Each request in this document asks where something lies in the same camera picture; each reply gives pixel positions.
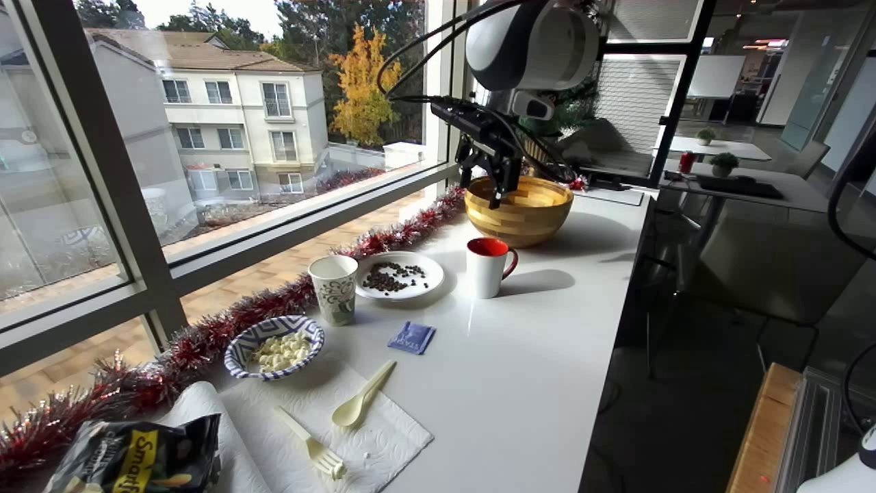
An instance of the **red tinsel garland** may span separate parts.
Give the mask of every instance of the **red tinsel garland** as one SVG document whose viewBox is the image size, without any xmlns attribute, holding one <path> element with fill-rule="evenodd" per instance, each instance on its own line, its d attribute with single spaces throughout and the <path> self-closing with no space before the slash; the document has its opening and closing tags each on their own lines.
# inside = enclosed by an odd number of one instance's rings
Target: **red tinsel garland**
<svg viewBox="0 0 876 493">
<path fill-rule="evenodd" d="M 453 189 L 413 218 L 394 230 L 376 230 L 360 237 L 344 255 L 364 259 L 386 248 L 412 248 L 431 228 L 438 228 L 464 211 L 464 192 Z M 123 362 L 98 365 L 94 385 L 79 393 L 50 393 L 0 433 L 0 477 L 17 478 L 60 456 L 87 418 L 130 418 L 169 406 L 193 381 L 221 362 L 227 343 L 246 326 L 284 314 L 313 311 L 316 293 L 306 273 L 281 289 L 265 289 L 229 306 L 227 314 L 210 318 L 179 334 L 169 351 L 150 365 L 130 367 Z"/>
</svg>

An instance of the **yellow tree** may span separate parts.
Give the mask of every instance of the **yellow tree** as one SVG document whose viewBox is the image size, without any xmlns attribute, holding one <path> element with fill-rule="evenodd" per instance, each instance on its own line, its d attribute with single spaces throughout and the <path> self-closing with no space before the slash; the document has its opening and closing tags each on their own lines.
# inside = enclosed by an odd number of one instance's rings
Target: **yellow tree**
<svg viewBox="0 0 876 493">
<path fill-rule="evenodd" d="M 355 24 L 354 48 L 349 54 L 328 54 L 342 89 L 342 99 L 333 104 L 332 128 L 360 145 L 380 145 L 380 125 L 398 119 L 388 99 L 376 84 L 384 65 L 384 45 L 386 34 L 376 32 L 366 39 Z M 399 76 L 399 63 L 386 65 L 384 87 L 391 87 Z"/>
</svg>

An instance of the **small bowl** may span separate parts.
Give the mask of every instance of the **small bowl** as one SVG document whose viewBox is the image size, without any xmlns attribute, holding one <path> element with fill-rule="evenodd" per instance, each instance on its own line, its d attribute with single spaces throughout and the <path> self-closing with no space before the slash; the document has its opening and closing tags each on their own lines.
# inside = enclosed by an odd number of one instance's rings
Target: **small bowl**
<svg viewBox="0 0 876 493">
<path fill-rule="evenodd" d="M 306 352 L 287 367 L 276 369 L 261 369 L 254 362 L 254 351 L 269 338 L 269 337 L 284 337 L 284 334 L 303 334 L 306 338 Z M 273 381 L 291 371 L 303 369 L 323 348 L 323 328 L 298 314 L 280 314 L 280 318 L 265 318 L 249 328 L 243 328 L 225 351 L 225 367 L 232 378 L 262 378 Z"/>
</svg>

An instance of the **white plate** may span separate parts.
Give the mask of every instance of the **white plate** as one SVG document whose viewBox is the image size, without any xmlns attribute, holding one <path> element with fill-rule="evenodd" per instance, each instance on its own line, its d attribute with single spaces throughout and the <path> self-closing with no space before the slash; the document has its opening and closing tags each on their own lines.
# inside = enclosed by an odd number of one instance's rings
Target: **white plate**
<svg viewBox="0 0 876 493">
<path fill-rule="evenodd" d="M 444 267 L 416 252 L 377 252 L 360 265 L 355 293 L 364 297 L 418 297 L 438 289 Z"/>
</svg>

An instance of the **paper cup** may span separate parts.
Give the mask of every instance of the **paper cup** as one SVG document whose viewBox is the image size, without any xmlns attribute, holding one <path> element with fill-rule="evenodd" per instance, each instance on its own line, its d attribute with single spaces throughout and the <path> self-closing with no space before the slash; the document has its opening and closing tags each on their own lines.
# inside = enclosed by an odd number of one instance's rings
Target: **paper cup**
<svg viewBox="0 0 876 493">
<path fill-rule="evenodd" d="M 321 304 L 321 318 L 328 326 L 355 323 L 355 267 L 360 262 L 349 255 L 318 256 L 306 265 Z"/>
</svg>

